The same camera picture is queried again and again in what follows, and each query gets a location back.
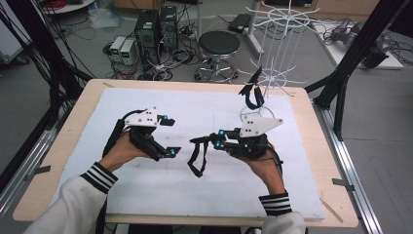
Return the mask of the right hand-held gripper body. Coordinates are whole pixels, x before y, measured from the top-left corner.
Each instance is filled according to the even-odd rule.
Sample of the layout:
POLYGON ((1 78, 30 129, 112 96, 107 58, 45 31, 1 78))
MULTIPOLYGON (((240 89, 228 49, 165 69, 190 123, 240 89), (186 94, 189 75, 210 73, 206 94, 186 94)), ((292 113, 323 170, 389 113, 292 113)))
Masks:
POLYGON ((226 141, 225 151, 233 157, 256 160, 267 151, 266 133, 282 123, 283 119, 247 115, 240 128, 225 134, 226 139, 236 141, 236 143, 226 141))

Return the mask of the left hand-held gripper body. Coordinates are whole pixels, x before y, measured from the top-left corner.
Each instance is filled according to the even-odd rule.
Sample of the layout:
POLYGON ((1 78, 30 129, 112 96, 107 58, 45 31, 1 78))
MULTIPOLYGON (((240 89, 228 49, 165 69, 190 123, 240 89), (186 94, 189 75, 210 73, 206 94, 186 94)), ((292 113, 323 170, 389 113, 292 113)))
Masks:
POLYGON ((163 146, 152 136, 158 127, 158 122, 159 116, 155 107, 133 110, 125 115, 130 142, 155 161, 159 161, 166 153, 163 146))

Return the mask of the navy bow tie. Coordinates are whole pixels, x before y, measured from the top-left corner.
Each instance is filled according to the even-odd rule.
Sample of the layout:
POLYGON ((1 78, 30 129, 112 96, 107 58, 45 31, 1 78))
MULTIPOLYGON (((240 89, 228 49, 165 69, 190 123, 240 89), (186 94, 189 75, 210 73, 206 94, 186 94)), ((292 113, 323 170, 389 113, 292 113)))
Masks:
POLYGON ((258 78, 261 75, 261 72, 262 67, 259 67, 257 71, 252 75, 250 80, 240 90, 240 95, 244 96, 246 106, 251 110, 260 108, 265 102, 261 93, 261 89, 258 86, 258 78), (254 93, 255 102, 252 102, 250 100, 250 94, 252 93, 252 91, 254 93))

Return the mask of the white wire rack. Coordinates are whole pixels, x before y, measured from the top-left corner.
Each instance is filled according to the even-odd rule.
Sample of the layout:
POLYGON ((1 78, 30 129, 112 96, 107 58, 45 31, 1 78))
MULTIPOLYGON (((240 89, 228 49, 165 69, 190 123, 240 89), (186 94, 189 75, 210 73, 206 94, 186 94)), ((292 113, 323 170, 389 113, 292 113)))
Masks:
MULTIPOLYGON (((266 0, 254 0, 250 12, 250 22, 244 30, 257 58, 250 60, 256 68, 262 67, 258 78, 258 86, 261 89, 264 100, 269 97, 272 90, 284 91, 288 84, 300 84, 288 78, 288 74, 296 68, 293 62, 296 50, 300 44, 302 34, 306 31, 317 32, 311 14, 315 10, 298 10, 293 3, 301 0, 282 0, 282 3, 267 3, 266 0)), ((240 70, 242 74, 252 77, 255 72, 240 70)), ((255 110, 246 105, 240 111, 240 118, 245 116, 275 117, 275 113, 265 103, 255 110)))

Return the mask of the person's left hand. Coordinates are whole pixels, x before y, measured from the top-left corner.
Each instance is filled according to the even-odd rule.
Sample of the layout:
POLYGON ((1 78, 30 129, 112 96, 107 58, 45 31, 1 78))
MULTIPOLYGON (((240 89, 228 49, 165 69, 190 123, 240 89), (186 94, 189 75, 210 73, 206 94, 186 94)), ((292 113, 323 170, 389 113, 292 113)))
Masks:
POLYGON ((127 162, 148 155, 130 142, 130 134, 122 134, 109 152, 98 162, 107 171, 113 173, 127 162))

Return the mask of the person's right hand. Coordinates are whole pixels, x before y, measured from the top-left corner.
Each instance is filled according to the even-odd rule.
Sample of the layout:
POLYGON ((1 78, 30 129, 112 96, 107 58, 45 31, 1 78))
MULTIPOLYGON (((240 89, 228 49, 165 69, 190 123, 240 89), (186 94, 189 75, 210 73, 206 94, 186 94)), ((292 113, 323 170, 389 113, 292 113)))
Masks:
POLYGON ((250 169, 263 181, 270 195, 283 194, 285 192, 282 176, 279 171, 273 149, 267 149, 258 159, 239 157, 250 169))

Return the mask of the white table mat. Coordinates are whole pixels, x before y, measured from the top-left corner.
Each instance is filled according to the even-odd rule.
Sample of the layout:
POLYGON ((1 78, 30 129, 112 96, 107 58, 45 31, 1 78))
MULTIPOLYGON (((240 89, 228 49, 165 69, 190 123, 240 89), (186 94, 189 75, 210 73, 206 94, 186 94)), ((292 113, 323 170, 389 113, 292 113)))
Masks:
POLYGON ((162 146, 177 146, 173 159, 137 158, 116 171, 109 190, 111 215, 180 215, 262 217, 258 198, 266 194, 263 182, 247 164, 212 146, 201 148, 193 175, 187 162, 193 138, 241 126, 244 97, 236 92, 105 89, 80 139, 69 156, 60 181, 85 172, 100 159, 102 150, 121 118, 131 119, 136 109, 155 108, 173 119, 171 127, 158 127, 153 136, 162 146))

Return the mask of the white power supply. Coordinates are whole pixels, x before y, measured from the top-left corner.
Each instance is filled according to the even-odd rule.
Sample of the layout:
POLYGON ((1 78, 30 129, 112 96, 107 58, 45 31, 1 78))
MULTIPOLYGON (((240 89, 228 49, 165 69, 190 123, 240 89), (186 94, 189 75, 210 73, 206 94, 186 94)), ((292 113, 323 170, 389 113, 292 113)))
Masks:
POLYGON ((122 61, 121 49, 123 47, 125 40, 126 40, 125 36, 118 36, 109 48, 110 53, 111 53, 111 58, 116 62, 122 61))
POLYGON ((124 65, 133 65, 137 58, 135 42, 127 39, 121 49, 121 57, 124 65))

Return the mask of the black computer tower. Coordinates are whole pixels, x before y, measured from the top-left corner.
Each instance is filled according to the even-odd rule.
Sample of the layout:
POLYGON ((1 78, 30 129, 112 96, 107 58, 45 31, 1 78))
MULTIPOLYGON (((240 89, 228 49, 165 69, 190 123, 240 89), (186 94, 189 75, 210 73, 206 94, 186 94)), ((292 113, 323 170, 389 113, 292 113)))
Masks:
POLYGON ((134 33, 141 58, 148 59, 153 64, 158 64, 159 12, 151 9, 142 10, 138 15, 134 33))
POLYGON ((176 7, 164 6, 160 12, 161 33, 164 46, 171 49, 178 49, 176 7))

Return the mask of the black round stool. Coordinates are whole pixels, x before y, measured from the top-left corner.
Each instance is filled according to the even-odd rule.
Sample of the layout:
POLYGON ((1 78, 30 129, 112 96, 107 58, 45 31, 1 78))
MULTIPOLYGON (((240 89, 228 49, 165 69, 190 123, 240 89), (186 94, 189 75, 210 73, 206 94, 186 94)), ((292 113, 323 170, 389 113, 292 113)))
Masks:
POLYGON ((228 61, 241 45, 236 35, 227 31, 209 31, 201 35, 198 43, 203 60, 196 69, 196 81, 230 83, 239 77, 234 65, 228 61))

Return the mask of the flat black box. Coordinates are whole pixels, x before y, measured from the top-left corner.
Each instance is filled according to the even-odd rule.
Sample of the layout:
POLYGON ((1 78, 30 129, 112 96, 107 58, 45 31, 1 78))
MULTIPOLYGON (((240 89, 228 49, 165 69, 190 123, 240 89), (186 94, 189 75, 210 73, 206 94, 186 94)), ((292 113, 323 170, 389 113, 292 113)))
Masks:
POLYGON ((236 33, 242 33, 244 29, 248 26, 249 21, 250 21, 249 14, 237 15, 228 25, 228 29, 236 33))

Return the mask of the clear plastic bag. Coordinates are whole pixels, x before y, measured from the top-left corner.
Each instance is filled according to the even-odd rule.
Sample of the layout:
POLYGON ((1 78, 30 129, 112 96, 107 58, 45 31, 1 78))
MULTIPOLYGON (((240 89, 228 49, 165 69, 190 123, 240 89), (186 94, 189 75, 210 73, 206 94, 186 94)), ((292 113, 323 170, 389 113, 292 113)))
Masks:
POLYGON ((88 14, 94 29, 118 28, 123 23, 123 19, 109 9, 91 9, 88 14))

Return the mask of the aluminium rail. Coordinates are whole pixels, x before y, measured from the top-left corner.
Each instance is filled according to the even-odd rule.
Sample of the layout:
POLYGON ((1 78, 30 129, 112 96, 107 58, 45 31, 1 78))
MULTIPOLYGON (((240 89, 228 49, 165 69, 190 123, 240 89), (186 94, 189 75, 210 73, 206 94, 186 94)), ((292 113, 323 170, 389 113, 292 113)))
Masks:
POLYGON ((0 175, 0 219, 9 211, 24 186, 38 172, 60 127, 36 127, 0 175))
POLYGON ((322 109, 314 103, 312 103, 312 106, 319 119, 324 136, 326 137, 341 175, 341 178, 338 179, 337 182, 346 188, 352 205, 355 208, 357 219, 361 222, 367 234, 384 234, 367 194, 364 191, 347 146, 333 130, 334 117, 331 111, 329 109, 322 109))

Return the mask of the black frame post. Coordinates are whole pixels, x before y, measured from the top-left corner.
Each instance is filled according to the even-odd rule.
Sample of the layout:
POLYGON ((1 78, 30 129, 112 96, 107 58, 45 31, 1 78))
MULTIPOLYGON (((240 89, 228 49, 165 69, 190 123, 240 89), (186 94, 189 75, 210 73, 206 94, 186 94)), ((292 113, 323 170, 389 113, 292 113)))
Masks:
MULTIPOLYGON (((403 2, 404 0, 379 0, 371 15, 366 20, 363 32, 368 37, 380 35, 402 6, 403 2)), ((340 140, 343 140, 342 122, 347 84, 351 75, 356 70, 357 65, 357 60, 351 58, 350 61, 337 65, 325 78, 305 88, 307 93, 322 88, 321 93, 313 99, 314 104, 322 109, 329 109, 331 102, 336 99, 333 130, 340 140)))
POLYGON ((79 81, 90 81, 91 76, 70 64, 62 55, 53 39, 52 33, 41 18, 31 0, 6 0, 32 41, 37 53, 27 46, 18 36, 12 23, 0 16, 12 34, 18 39, 41 76, 50 87, 50 108, 47 111, 47 128, 59 121, 60 108, 77 100, 83 92, 79 81))

